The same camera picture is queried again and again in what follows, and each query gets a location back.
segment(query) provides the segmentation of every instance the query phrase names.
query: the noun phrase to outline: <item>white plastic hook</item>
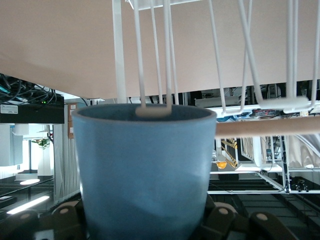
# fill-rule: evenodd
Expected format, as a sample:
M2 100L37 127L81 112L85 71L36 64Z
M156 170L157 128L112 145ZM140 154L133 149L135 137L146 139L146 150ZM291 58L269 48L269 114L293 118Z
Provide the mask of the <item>white plastic hook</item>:
M160 73L160 60L159 60L159 48L158 48L158 37L157 37L154 0L150 0L150 9L151 9L153 38L154 38L156 73L157 73L157 78L158 78L159 103L163 104L164 102L163 102L163 98L162 98L162 82L161 82L161 73Z
M244 49L244 61L243 61L243 75L242 75L242 91L241 91L241 106L240 109L227 111L226 109L226 98L224 93L223 87L223 75L221 70L221 62L220 62L220 53L219 53L219 45L218 45L218 37L217 37L217 30L216 30L216 23L213 11L213 4L212 0L208 0L209 3L209 11L210 11L210 19L211 19L211 27L212 27L212 36L213 36L213 43L214 43L214 50L215 50L215 60L216 60L216 67L218 72L218 80L220 86L220 96L221 96L221 104L222 104L222 116L230 116L230 115L238 115L241 114L245 107L245 100L246 100L246 87L247 87L247 70L248 70L248 53L247 53L247 45L245 45ZM250 32L251 27L251 15L252 15L252 3L253 1L250 0L248 4L248 15L247 15L247 25L248 31Z
M138 6L138 0L133 0L133 5ZM166 107L147 107L146 106L146 95L145 95L145 82L144 82L144 68L143 68L143 55L142 55L142 43L141 43L141 32L140 32L140 19L139 19L139 8L134 7L134 24L135 24L135 35L137 45L137 57L138 57L138 69L139 69L139 87L140 87L140 98L141 107L137 107L135 114L141 118L163 118L168 116L172 112L172 100L171 100L171 69L170 69L170 27L169 27L169 0L164 0L163 11L164 11L164 33L165 33L165 51L166 51L166 75L167 75L167 103Z
M287 39L287 97L281 99L268 99L263 100L260 89L260 78L257 71L255 55L251 43L248 24L246 22L246 12L243 0L238 0L239 11L241 16L242 30L244 34L245 44L247 47L248 58L251 67L253 84L255 89L255 96L257 102L262 109L281 109L285 113L294 113L299 111L310 110L315 101L309 103L308 99L303 96L296 95L296 81L297 81L297 62L294 58L297 56L298 49L298 1L293 5L292 0L288 0L288 39ZM316 27L316 40L315 40L315 55L314 55L314 76L312 93L317 89L317 75L319 63L319 32L320 32L320 0L318 0L318 13L317 13L317 27Z
M176 55L175 55L175 44L174 44L174 31L172 29L172 16L171 16L171 5L168 6L169 15L169 32L170 32L170 53L172 59L172 73L173 73L173 86L174 86L174 104L179 105L178 96L178 80L176 70Z

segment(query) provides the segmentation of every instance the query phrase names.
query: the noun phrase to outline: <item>white plastic rod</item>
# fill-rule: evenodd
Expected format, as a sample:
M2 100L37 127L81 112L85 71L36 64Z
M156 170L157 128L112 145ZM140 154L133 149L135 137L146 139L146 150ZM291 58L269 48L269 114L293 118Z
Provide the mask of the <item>white plastic rod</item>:
M133 10L134 10L134 25L135 25L135 36L136 36L136 49L137 49L137 58L138 58L138 69L139 69L139 87L140 87L141 107L145 108L146 94L145 94L144 66L143 66L143 57L142 57L138 0L133 0L133 7L134 7Z
M221 148L221 138L215 138L215 151L217 156L222 155L222 148Z
M164 15L164 45L165 45L165 73L166 73L166 107L171 109L171 55L170 55L170 27L169 27L170 0L163 0Z
M177 80L177 70L176 70L174 32L172 29L171 5L169 5L168 14L169 14L169 29L170 29L170 50L171 50L171 57L172 57L172 72L173 72L173 86L174 86L174 104L179 105L178 80Z
M244 35L246 50L247 50L247 54L250 62L253 85L255 89L255 97L257 102L261 103L263 101L263 97L260 89L260 78L259 78L258 70L256 66L256 59L255 59L254 49L252 47L249 27L246 20L246 11L245 11L243 0L238 0L238 5L239 5L239 12L241 17L242 31Z
M221 104L223 109L222 115L224 116L226 111L226 99L225 99L225 92L224 92L224 86L223 86L223 80L222 80L223 77L222 77L222 71L221 71L218 37L217 37L212 0L208 0L208 3L209 3L209 11L210 11L210 19L211 19L211 27L212 27L213 45L214 45L214 51L215 51L216 68L218 72L218 80L219 80L219 86L220 86Z
M293 46L294 46L294 38L293 38L293 0L287 0L287 33L286 33L286 97L293 98L296 95L294 94L294 76L293 76L293 65L294 65L294 56L293 56Z
M250 34L250 29L251 29L251 15L252 15L252 0L249 1L248 16L247 16L249 34ZM246 101L247 71L248 71L248 53L247 53L247 46L245 45L244 61L243 61L243 75L242 75L242 89L241 89L241 108L240 108L241 113L244 110L245 101Z
M158 78L159 103L163 104L164 102L163 102L163 98L162 98L162 82L161 82L161 72L160 72L159 48L158 48L154 0L150 0L150 7L151 7L151 17L152 17L152 27L153 27L153 38L154 38L156 73L157 73L157 78Z
M318 0L318 10L317 10L317 19L316 19L311 106L315 105L316 98L317 98L317 81L318 81L318 75L319 75L319 73L318 73L318 70L319 70L319 48L320 48L320 0Z
M298 17L299 0L293 2L293 93L297 95L298 80Z
M117 101L119 104L125 104L127 93L121 0L112 0L112 20Z
M248 22L249 31L251 29L252 3L253 3L253 0L249 0L248 15L247 15L247 22ZM242 88L241 88L241 105L240 105L241 107L239 110L231 110L231 111L226 110L225 116L241 114L245 108L248 63L249 63L249 61L248 61L247 46L245 46L244 47L244 60L243 60L243 73L242 73Z

